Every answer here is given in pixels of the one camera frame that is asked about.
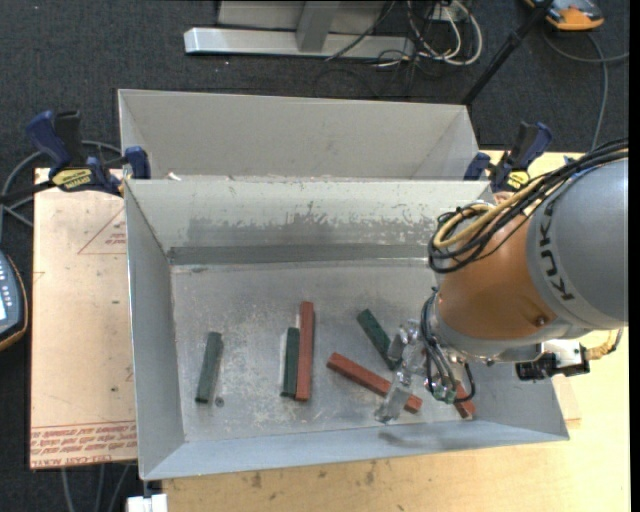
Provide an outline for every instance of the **red block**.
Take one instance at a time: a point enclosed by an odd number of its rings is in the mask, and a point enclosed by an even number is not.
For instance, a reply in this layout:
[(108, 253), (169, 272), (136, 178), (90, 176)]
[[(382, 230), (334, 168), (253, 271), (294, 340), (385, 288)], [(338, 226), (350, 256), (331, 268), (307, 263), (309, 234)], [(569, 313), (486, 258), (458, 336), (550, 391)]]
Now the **red block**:
[(298, 354), (298, 380), (295, 400), (306, 402), (311, 398), (311, 370), (313, 368), (313, 302), (300, 304), (300, 351)]
[[(391, 387), (389, 382), (384, 377), (380, 377), (370, 370), (367, 370), (358, 363), (347, 359), (341, 354), (334, 352), (327, 361), (327, 368), (345, 376), (347, 379), (352, 380), (356, 384), (367, 388), (369, 391), (373, 391), (377, 395), (385, 396)], [(407, 400), (404, 408), (411, 412), (416, 413), (422, 406), (422, 400), (415, 395), (411, 395)]]
[[(464, 387), (462, 387), (462, 384), (458, 382), (456, 384), (456, 398), (464, 398), (465, 396), (467, 396), (467, 392), (465, 391)], [(458, 413), (463, 419), (471, 418), (476, 412), (476, 406), (473, 405), (473, 402), (471, 400), (458, 402), (453, 405), (458, 410)]]

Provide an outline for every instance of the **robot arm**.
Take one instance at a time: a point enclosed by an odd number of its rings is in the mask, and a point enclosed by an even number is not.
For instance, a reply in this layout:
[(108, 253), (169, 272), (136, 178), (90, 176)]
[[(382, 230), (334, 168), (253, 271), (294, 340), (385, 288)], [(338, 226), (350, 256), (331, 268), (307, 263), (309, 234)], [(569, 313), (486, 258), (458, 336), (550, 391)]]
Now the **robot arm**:
[[(497, 206), (441, 216), (429, 244), (438, 286), (419, 325), (391, 345), (390, 357), (403, 360), (392, 391), (406, 391), (417, 374), (436, 399), (463, 400), (456, 385), (465, 370), (473, 383), (469, 362), (515, 364), (523, 380), (588, 372), (599, 353), (576, 338), (628, 325), (627, 211), (628, 145), (620, 141)], [(400, 412), (391, 394), (380, 421)]]

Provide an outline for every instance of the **blue clamp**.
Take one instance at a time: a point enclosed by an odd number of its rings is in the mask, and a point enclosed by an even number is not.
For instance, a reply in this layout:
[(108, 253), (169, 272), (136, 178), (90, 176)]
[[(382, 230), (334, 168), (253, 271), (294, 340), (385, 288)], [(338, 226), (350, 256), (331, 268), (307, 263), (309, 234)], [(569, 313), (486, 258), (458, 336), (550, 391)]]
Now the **blue clamp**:
[(486, 153), (478, 153), (467, 167), (464, 179), (477, 180), (488, 170), (493, 193), (514, 192), (528, 182), (529, 166), (545, 152), (551, 140), (551, 130), (544, 124), (522, 122), (516, 142), (497, 164), (492, 164)]
[[(94, 190), (121, 196), (122, 181), (113, 176), (98, 158), (90, 156), (84, 166), (69, 166), (71, 155), (56, 134), (53, 119), (53, 112), (47, 110), (38, 114), (27, 125), (27, 135), (32, 144), (53, 160), (49, 181), (65, 192)], [(147, 154), (140, 146), (127, 148), (119, 160), (131, 166), (131, 177), (151, 178)]]
[(491, 158), (486, 153), (478, 153), (471, 163), (469, 167), (467, 167), (466, 172), (464, 173), (465, 181), (477, 181), (480, 179), (480, 176), (487, 170), (491, 162)]

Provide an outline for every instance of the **green block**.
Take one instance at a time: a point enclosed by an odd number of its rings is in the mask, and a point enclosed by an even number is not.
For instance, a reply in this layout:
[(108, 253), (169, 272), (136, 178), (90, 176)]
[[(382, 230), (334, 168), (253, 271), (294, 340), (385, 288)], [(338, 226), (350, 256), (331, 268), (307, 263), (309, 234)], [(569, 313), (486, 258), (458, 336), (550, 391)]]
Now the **green block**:
[(200, 371), (200, 380), (198, 382), (198, 392), (196, 394), (196, 402), (198, 403), (209, 403), (218, 380), (223, 346), (220, 333), (210, 332), (207, 337), (207, 347), (204, 351), (202, 370)]
[(284, 358), (284, 380), (280, 396), (296, 396), (298, 385), (298, 355), (300, 353), (300, 329), (289, 327)]
[(387, 355), (387, 350), (389, 350), (389, 345), (391, 345), (391, 339), (387, 336), (387, 333), (384, 332), (382, 326), (376, 320), (376, 317), (373, 316), (370, 310), (365, 309), (357, 316), (357, 320), (360, 327), (362, 327), (367, 337), (371, 340), (371, 343), (373, 343), (373, 346), (380, 353), (385, 363), (387, 363), (387, 367), (390, 370), (394, 370), (397, 363), (389, 359)]

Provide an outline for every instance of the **wooden table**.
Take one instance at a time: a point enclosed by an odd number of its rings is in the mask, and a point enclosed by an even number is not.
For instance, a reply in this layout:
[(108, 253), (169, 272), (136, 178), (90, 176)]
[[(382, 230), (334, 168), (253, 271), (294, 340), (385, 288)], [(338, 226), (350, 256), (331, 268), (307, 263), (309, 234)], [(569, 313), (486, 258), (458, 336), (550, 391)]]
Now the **wooden table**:
[[(544, 155), (532, 173), (558, 167), (563, 155)], [(36, 198), (33, 469), (135, 458), (126, 258), (117, 201), (55, 190)], [(585, 344), (600, 341), (601, 335)], [(627, 511), (628, 364), (625, 331), (618, 350), (594, 361), (590, 374), (554, 379), (570, 420), (566, 442), (202, 476), (161, 486), (171, 512)], [(109, 427), (115, 430), (97, 432)], [(83, 429), (93, 430), (86, 435)]]

